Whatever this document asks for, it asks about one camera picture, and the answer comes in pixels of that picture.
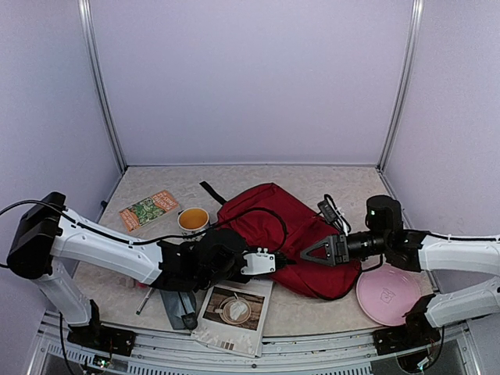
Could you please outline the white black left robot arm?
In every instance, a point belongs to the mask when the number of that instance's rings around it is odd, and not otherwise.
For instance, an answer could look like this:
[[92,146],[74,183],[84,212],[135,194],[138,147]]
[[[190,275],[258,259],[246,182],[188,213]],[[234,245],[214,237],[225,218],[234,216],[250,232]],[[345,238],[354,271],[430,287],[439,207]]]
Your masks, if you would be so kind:
[[32,280],[62,313],[67,324],[95,348],[109,340],[98,307],[78,289],[62,259],[121,273],[152,288],[191,292],[210,288],[241,273],[245,240],[227,230],[209,230],[200,241],[179,245],[143,241],[93,223],[65,206],[56,191],[29,200],[7,255],[17,276]]

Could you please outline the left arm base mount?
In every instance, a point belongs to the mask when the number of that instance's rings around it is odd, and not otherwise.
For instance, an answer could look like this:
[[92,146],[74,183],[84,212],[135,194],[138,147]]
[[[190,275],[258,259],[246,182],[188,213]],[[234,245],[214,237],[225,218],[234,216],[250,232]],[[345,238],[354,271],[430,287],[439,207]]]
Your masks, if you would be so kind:
[[91,317],[83,326],[68,325],[68,341],[85,348],[92,348],[110,355],[130,357],[134,348],[136,334],[132,330],[103,325],[94,300],[90,300]]

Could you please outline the coffee cover notebook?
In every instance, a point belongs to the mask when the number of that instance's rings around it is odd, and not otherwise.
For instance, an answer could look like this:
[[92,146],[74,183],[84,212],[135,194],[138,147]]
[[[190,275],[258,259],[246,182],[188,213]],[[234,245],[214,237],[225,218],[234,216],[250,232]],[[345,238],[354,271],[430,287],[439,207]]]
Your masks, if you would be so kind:
[[211,287],[191,337],[223,352],[258,358],[273,282],[252,279],[247,284],[223,282]]

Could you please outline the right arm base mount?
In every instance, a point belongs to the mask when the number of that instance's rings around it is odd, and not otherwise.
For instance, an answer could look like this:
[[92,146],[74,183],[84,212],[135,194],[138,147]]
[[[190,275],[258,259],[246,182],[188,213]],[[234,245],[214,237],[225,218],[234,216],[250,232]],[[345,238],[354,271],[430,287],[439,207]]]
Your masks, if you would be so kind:
[[439,342],[442,329],[432,327],[423,312],[411,313],[401,326],[375,330],[374,346],[378,355],[388,355]]

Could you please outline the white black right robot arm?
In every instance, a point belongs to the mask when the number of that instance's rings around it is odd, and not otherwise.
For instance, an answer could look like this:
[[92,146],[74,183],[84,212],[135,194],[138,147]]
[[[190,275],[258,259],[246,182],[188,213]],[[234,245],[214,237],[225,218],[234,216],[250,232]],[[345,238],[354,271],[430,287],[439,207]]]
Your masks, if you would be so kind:
[[485,273],[491,279],[447,294],[420,298],[405,314],[400,341],[415,347],[430,331],[449,323],[499,311],[499,237],[454,237],[403,226],[399,201],[375,195],[366,201],[365,231],[325,237],[300,253],[301,259],[339,266],[381,255],[409,272],[458,270]]

